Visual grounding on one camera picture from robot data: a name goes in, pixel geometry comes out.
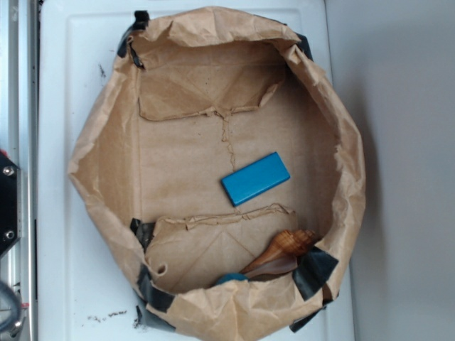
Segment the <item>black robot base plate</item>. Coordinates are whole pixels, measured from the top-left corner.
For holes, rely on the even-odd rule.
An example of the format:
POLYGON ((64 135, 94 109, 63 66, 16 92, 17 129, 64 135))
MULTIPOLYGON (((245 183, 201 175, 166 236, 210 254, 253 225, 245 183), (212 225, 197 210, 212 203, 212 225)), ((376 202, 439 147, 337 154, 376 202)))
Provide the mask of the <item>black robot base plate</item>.
POLYGON ((1 150, 1 257, 18 239, 18 167, 1 150))

